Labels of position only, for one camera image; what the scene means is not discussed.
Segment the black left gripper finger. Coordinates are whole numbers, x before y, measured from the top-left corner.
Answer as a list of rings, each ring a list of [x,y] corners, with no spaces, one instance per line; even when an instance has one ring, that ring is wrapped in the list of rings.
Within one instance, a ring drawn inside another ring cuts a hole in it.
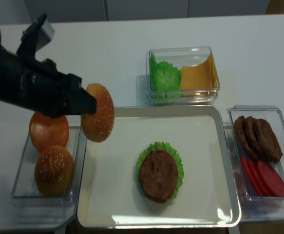
[[[68,114],[95,114],[97,101],[84,89],[73,90],[68,98]]]

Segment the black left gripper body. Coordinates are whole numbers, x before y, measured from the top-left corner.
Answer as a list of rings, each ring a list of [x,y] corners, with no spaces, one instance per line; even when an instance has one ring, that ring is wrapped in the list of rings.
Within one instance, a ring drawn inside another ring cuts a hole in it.
[[[81,78],[57,70],[47,59],[24,62],[19,106],[56,118],[81,114]]]

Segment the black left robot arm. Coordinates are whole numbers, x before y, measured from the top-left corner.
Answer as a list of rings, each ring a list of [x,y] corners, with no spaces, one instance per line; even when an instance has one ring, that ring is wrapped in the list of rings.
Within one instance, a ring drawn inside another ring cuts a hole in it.
[[[94,114],[96,99],[82,79],[59,72],[51,60],[18,57],[0,46],[0,101],[51,118]]]

